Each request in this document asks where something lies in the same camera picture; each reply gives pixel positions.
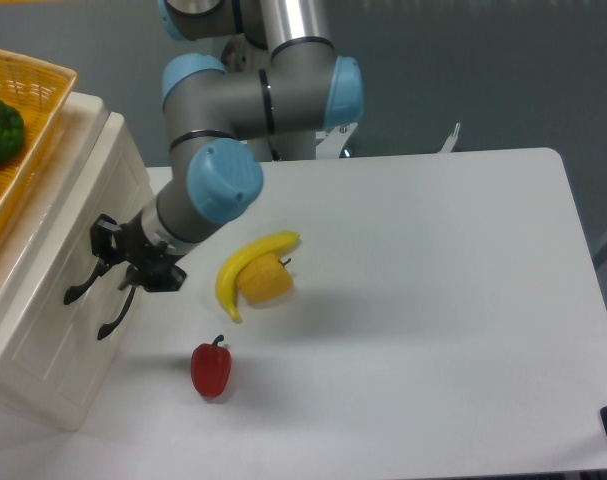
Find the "bell pepper stem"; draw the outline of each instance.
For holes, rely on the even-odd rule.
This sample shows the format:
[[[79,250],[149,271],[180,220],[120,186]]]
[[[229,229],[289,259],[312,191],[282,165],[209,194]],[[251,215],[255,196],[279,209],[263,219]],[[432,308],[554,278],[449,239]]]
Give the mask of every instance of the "bell pepper stem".
[[[216,337],[214,339],[214,341],[212,342],[212,345],[214,345],[215,347],[218,347],[219,343],[222,342],[223,340],[225,340],[225,337],[223,335],[219,335],[218,337]]]

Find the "plastic toy food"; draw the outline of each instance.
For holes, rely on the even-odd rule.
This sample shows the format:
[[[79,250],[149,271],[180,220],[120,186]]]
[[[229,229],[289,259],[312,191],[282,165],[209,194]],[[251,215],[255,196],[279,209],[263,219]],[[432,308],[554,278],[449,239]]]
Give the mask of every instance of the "plastic toy food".
[[[192,383],[204,397],[218,397],[227,385],[232,356],[227,348],[219,347],[223,340],[219,335],[212,344],[203,343],[192,353]]]
[[[236,286],[249,303],[260,303],[292,288],[292,276],[274,252],[264,253],[252,260],[236,278]]]
[[[15,156],[23,147],[23,118],[19,111],[0,100],[0,163]]]
[[[289,230],[272,233],[248,243],[227,259],[216,278],[216,297],[232,320],[241,322],[236,309],[236,278],[241,270],[265,253],[280,255],[287,252],[298,243],[299,237],[298,233]]]

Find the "green bell pepper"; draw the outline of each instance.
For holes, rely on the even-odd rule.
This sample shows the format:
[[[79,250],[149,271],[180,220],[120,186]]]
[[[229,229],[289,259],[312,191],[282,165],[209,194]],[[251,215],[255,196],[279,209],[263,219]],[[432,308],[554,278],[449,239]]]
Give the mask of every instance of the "green bell pepper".
[[[0,100],[0,163],[19,153],[24,140],[21,114]]]

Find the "gray wall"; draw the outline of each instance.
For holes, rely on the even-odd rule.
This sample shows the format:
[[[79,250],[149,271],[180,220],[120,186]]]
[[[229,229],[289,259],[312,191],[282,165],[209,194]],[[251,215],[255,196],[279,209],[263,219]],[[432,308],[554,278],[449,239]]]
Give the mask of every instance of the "gray wall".
[[[357,155],[561,153],[588,243],[607,228],[607,0],[328,0],[340,53],[358,58],[367,109]],[[148,165],[167,164],[160,75],[189,51],[155,0],[0,5],[0,47],[79,72],[77,90],[125,115]],[[607,300],[607,266],[601,273]]]

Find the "red bell pepper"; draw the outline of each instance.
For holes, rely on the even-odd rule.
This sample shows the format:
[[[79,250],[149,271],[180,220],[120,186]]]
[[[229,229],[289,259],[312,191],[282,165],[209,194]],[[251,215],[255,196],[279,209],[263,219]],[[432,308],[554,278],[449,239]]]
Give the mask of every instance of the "red bell pepper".
[[[192,383],[204,397],[218,397],[225,390],[232,368],[230,352],[218,344],[225,340],[223,335],[212,344],[203,343],[192,353]]]

